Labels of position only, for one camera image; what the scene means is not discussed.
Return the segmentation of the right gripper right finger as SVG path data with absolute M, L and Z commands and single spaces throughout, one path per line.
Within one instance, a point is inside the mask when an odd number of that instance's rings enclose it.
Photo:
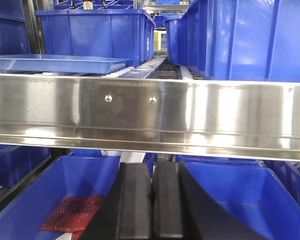
M 200 187 L 183 163 L 158 163 L 153 190 L 156 240 L 254 238 L 248 226 L 224 210 Z

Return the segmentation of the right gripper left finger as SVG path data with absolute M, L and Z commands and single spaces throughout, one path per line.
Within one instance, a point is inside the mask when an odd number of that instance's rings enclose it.
M 120 164 L 108 196 L 80 239 L 151 239 L 151 180 L 146 164 Z

